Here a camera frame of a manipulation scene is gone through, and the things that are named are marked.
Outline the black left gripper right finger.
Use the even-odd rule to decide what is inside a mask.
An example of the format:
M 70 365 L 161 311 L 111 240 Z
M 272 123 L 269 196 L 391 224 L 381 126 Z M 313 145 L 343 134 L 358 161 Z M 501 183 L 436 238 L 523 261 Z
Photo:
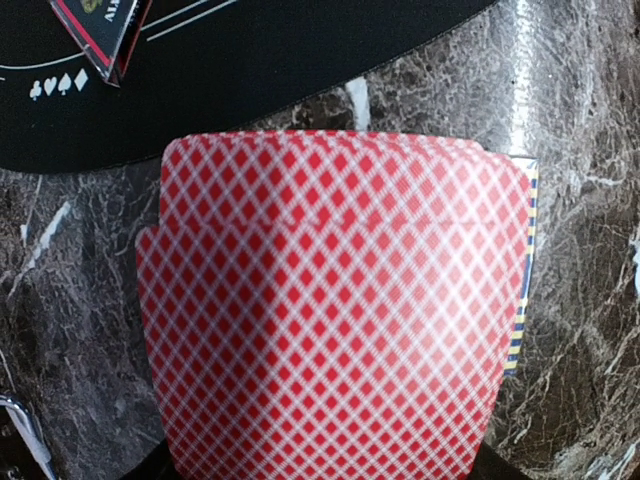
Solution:
M 471 470 L 471 480 L 531 480 L 531 478 L 483 442 Z

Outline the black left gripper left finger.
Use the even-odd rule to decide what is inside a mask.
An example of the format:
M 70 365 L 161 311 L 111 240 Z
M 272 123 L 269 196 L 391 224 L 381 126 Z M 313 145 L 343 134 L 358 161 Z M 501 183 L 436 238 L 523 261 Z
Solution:
M 175 466 L 168 443 L 163 440 L 121 480 L 175 480 Z

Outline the red backed card deck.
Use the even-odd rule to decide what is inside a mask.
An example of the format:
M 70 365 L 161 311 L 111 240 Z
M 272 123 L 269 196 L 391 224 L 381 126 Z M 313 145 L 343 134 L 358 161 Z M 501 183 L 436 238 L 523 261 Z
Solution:
M 136 240 L 185 479 L 463 479 L 502 383 L 531 178 L 473 141 L 172 141 Z

